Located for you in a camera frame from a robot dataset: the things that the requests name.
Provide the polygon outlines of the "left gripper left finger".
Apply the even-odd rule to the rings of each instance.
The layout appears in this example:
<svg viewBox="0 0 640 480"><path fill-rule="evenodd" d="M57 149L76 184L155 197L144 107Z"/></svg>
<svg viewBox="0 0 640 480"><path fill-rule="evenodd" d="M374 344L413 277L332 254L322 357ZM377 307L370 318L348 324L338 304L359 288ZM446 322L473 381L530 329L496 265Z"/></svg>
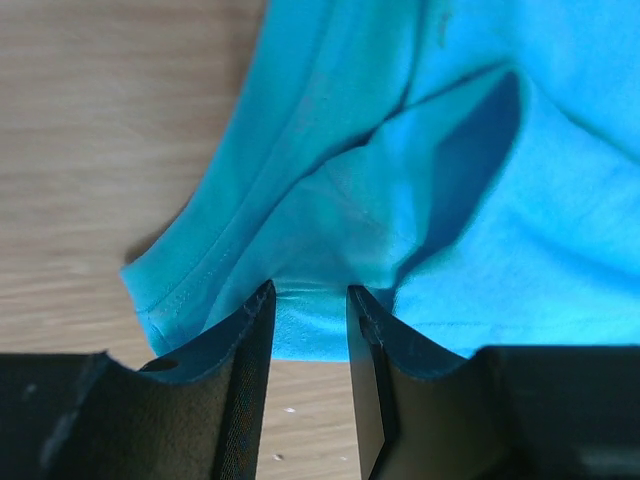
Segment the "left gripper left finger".
<svg viewBox="0 0 640 480"><path fill-rule="evenodd" d="M5 479L252 479L275 324L262 284L142 368L104 352L1 357Z"/></svg>

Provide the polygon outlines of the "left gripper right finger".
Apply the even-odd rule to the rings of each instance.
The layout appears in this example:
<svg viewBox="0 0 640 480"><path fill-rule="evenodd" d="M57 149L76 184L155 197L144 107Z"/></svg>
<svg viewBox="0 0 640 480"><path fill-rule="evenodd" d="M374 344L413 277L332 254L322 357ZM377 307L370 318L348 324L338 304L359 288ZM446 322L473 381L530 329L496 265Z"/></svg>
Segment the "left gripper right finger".
<svg viewBox="0 0 640 480"><path fill-rule="evenodd" d="M470 358L347 291L365 479L635 479L639 351L490 346Z"/></svg>

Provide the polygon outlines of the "blue t shirt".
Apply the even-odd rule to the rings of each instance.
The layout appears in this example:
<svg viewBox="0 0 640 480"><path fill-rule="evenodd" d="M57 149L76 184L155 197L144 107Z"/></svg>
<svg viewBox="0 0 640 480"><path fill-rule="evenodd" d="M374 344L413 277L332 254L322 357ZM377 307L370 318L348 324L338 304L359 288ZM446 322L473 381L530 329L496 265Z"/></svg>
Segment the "blue t shirt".
<svg viewBox="0 0 640 480"><path fill-rule="evenodd" d="M635 1L272 1L200 186L122 279L166 354L263 282L278 359L362 285L463 356L639 340Z"/></svg>

